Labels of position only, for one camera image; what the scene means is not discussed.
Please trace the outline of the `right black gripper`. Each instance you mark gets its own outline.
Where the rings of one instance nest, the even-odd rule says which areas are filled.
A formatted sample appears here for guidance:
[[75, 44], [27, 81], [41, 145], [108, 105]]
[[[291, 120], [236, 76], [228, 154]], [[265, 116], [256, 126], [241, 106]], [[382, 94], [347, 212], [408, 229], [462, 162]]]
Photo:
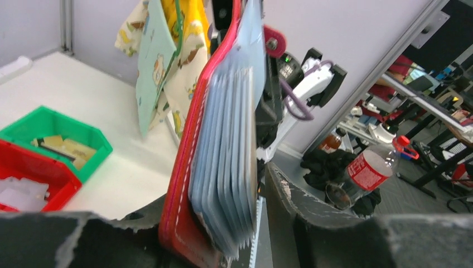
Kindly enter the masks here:
[[[231, 0], [211, 1], [214, 22], [213, 27], [217, 37], [210, 40], [210, 54], [214, 55], [230, 28], [231, 13], [234, 2]], [[284, 51], [278, 52], [274, 58], [271, 49], [266, 52], [266, 83], [262, 97], [255, 110], [257, 146], [260, 148], [276, 148], [280, 140], [277, 140], [277, 131], [284, 117], [285, 97], [284, 89], [279, 84], [280, 69], [283, 66], [282, 58]]]

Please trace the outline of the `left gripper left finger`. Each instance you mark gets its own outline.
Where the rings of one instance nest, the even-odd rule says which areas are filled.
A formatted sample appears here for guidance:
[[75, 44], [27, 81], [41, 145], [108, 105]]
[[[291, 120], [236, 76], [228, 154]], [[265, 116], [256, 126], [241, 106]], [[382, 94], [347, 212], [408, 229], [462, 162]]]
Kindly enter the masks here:
[[164, 197], [126, 215], [1, 213], [1, 267], [185, 267], [158, 241]]

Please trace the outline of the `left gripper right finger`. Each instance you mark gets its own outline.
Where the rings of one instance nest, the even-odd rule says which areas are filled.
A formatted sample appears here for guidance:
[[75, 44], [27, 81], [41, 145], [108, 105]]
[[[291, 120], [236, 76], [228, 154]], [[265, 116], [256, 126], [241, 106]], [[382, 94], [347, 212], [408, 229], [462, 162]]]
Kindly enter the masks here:
[[471, 214], [361, 219], [265, 168], [274, 267], [471, 267]]

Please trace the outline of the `red leather card holder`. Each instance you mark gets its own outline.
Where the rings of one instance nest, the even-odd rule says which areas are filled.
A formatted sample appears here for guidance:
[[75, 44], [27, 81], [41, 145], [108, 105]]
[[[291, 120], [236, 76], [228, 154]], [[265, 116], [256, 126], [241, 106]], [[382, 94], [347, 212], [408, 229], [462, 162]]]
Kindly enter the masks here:
[[158, 226], [160, 244], [194, 267], [218, 267], [256, 231], [257, 122], [282, 115], [276, 58], [284, 37], [263, 24], [261, 1], [217, 1], [230, 8], [187, 114]]

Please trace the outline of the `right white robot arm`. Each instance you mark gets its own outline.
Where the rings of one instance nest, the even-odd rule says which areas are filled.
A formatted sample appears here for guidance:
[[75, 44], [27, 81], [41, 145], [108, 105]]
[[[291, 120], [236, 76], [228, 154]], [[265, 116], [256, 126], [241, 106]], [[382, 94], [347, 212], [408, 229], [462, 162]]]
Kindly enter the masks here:
[[212, 1], [218, 37], [192, 104], [195, 160], [271, 161], [299, 121], [315, 119], [346, 71], [315, 49], [303, 63], [286, 53], [284, 36], [262, 19], [261, 1]]

